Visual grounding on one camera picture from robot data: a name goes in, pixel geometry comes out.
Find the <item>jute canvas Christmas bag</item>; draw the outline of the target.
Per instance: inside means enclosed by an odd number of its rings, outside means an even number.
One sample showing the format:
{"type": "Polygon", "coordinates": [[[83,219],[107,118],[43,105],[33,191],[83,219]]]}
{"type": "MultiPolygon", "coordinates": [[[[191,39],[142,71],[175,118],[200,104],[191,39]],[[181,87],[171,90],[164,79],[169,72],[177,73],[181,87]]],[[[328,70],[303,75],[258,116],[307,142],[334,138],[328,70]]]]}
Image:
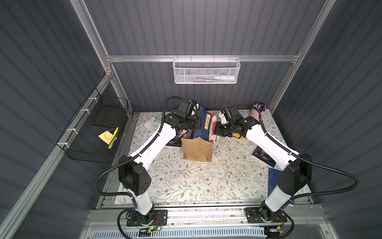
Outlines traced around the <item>jute canvas Christmas bag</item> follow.
{"type": "Polygon", "coordinates": [[[205,141],[200,137],[191,139],[190,137],[183,137],[182,144],[184,149],[184,159],[198,162],[212,162],[213,147],[220,140],[220,136],[213,133],[213,130],[218,121],[218,113],[216,111],[208,111],[212,114],[209,141],[205,141]]]}

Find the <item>blue book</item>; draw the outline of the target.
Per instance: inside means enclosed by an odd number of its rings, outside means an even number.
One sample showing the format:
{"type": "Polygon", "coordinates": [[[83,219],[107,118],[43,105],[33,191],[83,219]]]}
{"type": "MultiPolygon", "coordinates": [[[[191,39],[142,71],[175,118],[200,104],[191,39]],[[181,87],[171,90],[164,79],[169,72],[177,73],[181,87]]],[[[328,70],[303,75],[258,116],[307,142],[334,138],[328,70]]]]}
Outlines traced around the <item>blue book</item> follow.
{"type": "Polygon", "coordinates": [[[193,130],[191,139],[201,138],[205,141],[209,141],[210,126],[212,120],[212,114],[200,107],[200,129],[193,130]]]}
{"type": "Polygon", "coordinates": [[[268,197],[266,204],[272,210],[284,208],[287,204],[294,205],[294,201],[291,198],[297,190],[293,171],[288,167],[285,171],[269,168],[268,176],[268,197]]]}

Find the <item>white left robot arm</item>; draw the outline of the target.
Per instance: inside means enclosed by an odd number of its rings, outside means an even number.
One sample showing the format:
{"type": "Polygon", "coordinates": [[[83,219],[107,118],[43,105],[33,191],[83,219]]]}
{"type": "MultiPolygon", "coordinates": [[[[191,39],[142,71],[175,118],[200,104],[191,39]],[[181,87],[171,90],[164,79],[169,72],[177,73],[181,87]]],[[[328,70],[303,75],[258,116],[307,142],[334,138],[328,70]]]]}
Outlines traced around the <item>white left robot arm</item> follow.
{"type": "Polygon", "coordinates": [[[118,179],[126,189],[125,195],[131,198],[138,220],[143,225],[153,221],[155,207],[150,200],[148,189],[152,178],[148,169],[155,157],[181,131],[199,129],[199,104],[181,100],[179,107],[170,113],[162,112],[159,127],[153,135],[130,156],[122,156],[118,168],[118,179]]]}

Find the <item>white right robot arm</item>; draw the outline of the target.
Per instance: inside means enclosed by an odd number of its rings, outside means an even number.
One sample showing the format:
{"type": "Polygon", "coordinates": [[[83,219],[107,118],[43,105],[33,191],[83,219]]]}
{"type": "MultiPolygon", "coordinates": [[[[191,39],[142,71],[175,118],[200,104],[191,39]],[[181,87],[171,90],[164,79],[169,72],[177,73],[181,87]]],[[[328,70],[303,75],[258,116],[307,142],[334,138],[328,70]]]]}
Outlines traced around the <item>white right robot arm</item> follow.
{"type": "Polygon", "coordinates": [[[262,202],[259,213],[264,222],[272,222],[291,201],[292,197],[310,180],[312,166],[299,160],[299,153],[290,149],[270,134],[263,123],[261,113],[258,118],[243,117],[237,106],[221,110],[220,121],[214,133],[221,137],[234,137],[237,133],[259,146],[282,170],[271,194],[262,202]]]}

